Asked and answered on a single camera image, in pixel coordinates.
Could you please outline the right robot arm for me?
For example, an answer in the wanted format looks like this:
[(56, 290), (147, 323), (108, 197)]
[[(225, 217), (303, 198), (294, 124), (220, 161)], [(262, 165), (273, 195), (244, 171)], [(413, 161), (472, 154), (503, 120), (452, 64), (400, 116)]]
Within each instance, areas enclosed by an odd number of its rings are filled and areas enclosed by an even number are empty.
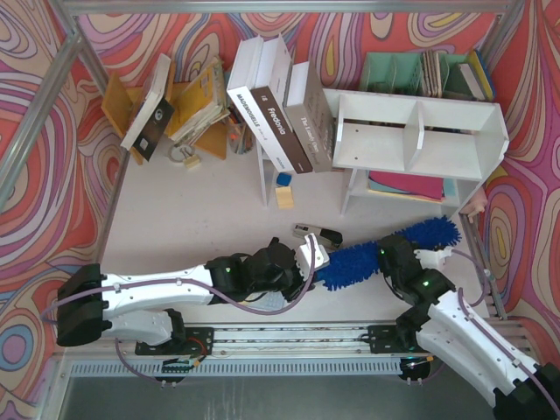
[(455, 249), (421, 249), (392, 234), (377, 243), (380, 271), (410, 308), (398, 340), (438, 357), (486, 400), (497, 419), (557, 419), (559, 369), (515, 347), (469, 304), (441, 269)]

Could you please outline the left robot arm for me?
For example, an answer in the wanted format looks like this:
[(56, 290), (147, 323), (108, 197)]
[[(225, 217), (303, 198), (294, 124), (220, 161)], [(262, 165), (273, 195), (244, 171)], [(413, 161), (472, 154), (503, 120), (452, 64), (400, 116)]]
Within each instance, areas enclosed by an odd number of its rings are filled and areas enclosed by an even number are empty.
[(192, 268), (149, 275), (105, 274), (98, 263), (80, 267), (58, 289), (56, 342), (77, 347), (100, 338), (134, 340), (175, 351), (187, 342), (181, 305), (247, 306), (255, 294), (280, 293), (289, 307), (311, 288), (328, 257), (314, 234), (291, 249), (273, 238), (253, 255), (236, 253)]

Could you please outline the blue microfiber duster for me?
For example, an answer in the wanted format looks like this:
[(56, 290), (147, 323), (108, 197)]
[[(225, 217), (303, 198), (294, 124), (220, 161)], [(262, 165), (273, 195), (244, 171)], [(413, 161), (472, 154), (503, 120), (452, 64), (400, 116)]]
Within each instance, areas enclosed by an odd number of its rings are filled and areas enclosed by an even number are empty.
[(395, 263), (416, 262), (414, 251), (436, 251), (461, 241), (456, 223), (445, 216), (420, 221), (379, 240), (341, 248), (329, 254), (329, 265), (316, 272), (328, 291), (337, 291), (369, 279)]

